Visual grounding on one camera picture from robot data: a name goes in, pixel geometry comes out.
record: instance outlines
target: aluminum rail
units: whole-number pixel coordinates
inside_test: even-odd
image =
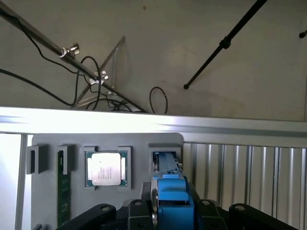
[[[57,46],[54,42],[52,42],[50,39],[48,39],[46,36],[44,36],[41,32],[39,32],[37,29],[35,29],[30,23],[28,23],[25,19],[23,19],[21,16],[19,16],[17,13],[15,13],[12,9],[10,9],[7,5],[5,5],[2,1],[0,1],[0,16],[8,21],[10,24],[15,26],[21,31],[26,31],[30,37],[32,37],[34,40],[42,44],[44,47],[55,53],[56,55],[62,54],[62,49]],[[88,76],[91,79],[97,79],[97,76],[89,70],[86,66],[81,64],[79,61],[74,59],[74,57],[70,55],[65,55],[61,58],[63,61],[65,61],[68,64],[71,64],[76,69],[84,73],[86,76]],[[103,84],[103,87],[108,89],[109,91],[115,93],[117,96],[121,97],[128,103],[134,105],[136,108],[140,109],[141,111],[145,112],[144,109],[142,109],[140,106],[138,106],[136,103],[129,100],[127,97],[119,93],[118,91],[114,90],[111,86],[107,84]]]
[[[4,133],[177,132],[185,142],[305,148],[307,123],[0,107]]]

